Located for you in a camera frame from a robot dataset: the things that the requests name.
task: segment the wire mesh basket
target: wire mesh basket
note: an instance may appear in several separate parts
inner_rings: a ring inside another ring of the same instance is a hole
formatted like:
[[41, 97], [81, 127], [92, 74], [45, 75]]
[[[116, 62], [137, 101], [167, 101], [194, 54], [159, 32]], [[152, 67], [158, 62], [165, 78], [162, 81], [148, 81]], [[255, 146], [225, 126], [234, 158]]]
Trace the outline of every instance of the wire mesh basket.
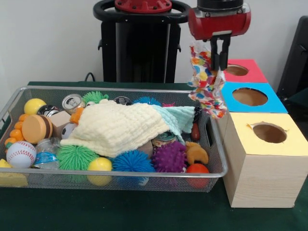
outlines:
[[[5, 140], [13, 130], [14, 124], [24, 112], [25, 103], [33, 98], [40, 98], [48, 104], [62, 108], [62, 100], [69, 94], [84, 95], [93, 90], [108, 94], [109, 99], [125, 96], [132, 101], [142, 96], [154, 97], [162, 103], [175, 103], [176, 106], [197, 106], [187, 97], [189, 91], [182, 90], [135, 90], [111, 88], [71, 88], [27, 86], [18, 89], [0, 113], [0, 159], [5, 159]], [[142, 190], [171, 192], [209, 192], [218, 178], [227, 173], [226, 157], [222, 149], [216, 122], [206, 113], [202, 113], [198, 127], [200, 145], [208, 152], [208, 174], [191, 173], [148, 173], [148, 172], [116, 172], [116, 171], [70, 171], [46, 169], [0, 168], [0, 179], [6, 173], [22, 173], [26, 176], [26, 188], [47, 189], [103, 189], [103, 190]], [[189, 134], [182, 134], [184, 140], [191, 141]], [[89, 176], [111, 180], [106, 186], [95, 186], [88, 180]], [[195, 188], [189, 179], [202, 178], [206, 186]]]

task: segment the shape sorter box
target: shape sorter box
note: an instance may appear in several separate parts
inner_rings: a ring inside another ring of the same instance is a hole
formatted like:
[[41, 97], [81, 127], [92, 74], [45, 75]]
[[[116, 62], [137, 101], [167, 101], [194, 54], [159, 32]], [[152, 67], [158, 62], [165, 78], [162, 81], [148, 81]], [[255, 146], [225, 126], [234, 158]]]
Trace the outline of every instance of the shape sorter box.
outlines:
[[268, 82], [253, 59], [229, 59], [225, 77], [228, 82]]
[[308, 174], [308, 142], [288, 114], [230, 112], [223, 147], [231, 207], [294, 206]]
[[[268, 83], [225, 83], [222, 98], [229, 112], [246, 113], [288, 113]], [[229, 112], [218, 120], [222, 140], [226, 130]]]

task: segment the light blue cloth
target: light blue cloth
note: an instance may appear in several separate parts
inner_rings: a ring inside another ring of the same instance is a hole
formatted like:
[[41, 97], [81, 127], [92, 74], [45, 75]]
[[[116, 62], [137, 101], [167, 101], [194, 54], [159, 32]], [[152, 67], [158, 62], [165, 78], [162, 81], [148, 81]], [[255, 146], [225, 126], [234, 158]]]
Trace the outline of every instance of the light blue cloth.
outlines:
[[170, 131], [178, 137], [179, 142], [185, 143], [181, 133], [191, 133], [193, 128], [194, 107], [160, 107], [152, 105], [159, 112]]

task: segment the cardboard hole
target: cardboard hole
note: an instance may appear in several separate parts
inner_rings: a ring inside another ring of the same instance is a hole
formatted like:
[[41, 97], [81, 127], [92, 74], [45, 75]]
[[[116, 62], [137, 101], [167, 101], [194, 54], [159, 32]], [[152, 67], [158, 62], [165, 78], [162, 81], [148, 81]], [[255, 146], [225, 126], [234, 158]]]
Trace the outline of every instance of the cardboard hole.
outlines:
[[281, 143], [287, 139], [285, 131], [274, 124], [256, 125], [253, 130], [256, 136], [269, 143]]
[[226, 72], [235, 76], [245, 76], [248, 74], [249, 70], [240, 65], [229, 64]]
[[264, 105], [268, 101], [266, 94], [252, 88], [239, 88], [232, 95], [238, 102], [249, 106]]

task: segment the purple spiky ball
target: purple spiky ball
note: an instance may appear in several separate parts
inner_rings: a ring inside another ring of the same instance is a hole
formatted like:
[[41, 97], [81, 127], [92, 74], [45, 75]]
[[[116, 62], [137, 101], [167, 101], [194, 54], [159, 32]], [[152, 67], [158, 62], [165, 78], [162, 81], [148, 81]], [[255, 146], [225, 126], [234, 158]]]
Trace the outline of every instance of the purple spiky ball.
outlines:
[[152, 163], [157, 172], [182, 172], [186, 167], [186, 147], [178, 141], [156, 148]]

